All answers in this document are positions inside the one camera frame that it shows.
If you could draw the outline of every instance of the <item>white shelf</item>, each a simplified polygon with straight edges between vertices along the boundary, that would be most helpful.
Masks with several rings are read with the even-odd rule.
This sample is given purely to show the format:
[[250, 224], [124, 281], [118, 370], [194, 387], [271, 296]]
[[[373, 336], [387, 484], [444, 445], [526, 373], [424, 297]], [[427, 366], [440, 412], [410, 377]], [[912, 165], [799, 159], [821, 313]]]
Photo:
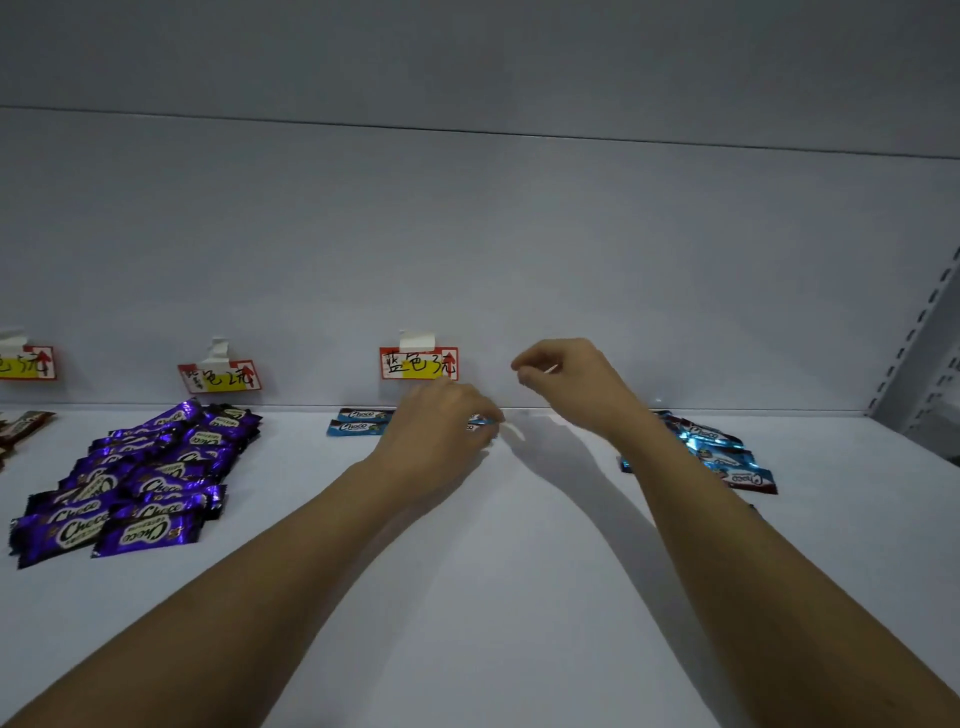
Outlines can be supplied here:
[[[55, 487], [90, 440], [154, 410], [61, 412], [0, 473], [0, 516]], [[87, 549], [23, 571], [0, 562], [0, 720], [375, 444], [327, 439], [328, 411], [264, 414], [198, 544], [99, 560]], [[529, 412], [509, 419], [526, 444], [501, 437], [376, 558], [268, 725], [740, 725], [610, 447]], [[960, 469], [864, 418], [697, 419], [773, 470], [780, 496], [744, 498], [960, 690]]]

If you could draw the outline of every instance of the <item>price tag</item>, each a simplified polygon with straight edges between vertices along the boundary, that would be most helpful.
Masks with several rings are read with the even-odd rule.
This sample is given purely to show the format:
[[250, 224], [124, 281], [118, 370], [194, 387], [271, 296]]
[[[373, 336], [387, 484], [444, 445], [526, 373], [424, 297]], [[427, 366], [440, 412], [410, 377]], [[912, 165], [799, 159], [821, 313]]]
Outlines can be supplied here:
[[380, 377], [383, 379], [460, 378], [460, 350], [437, 347], [429, 352], [400, 352], [398, 347], [380, 347]]
[[252, 392], [262, 389], [256, 367], [250, 359], [224, 362], [216, 371], [203, 364], [180, 364], [183, 383], [191, 395], [204, 392]]
[[25, 346], [21, 352], [0, 353], [0, 379], [53, 381], [56, 378], [53, 347]]

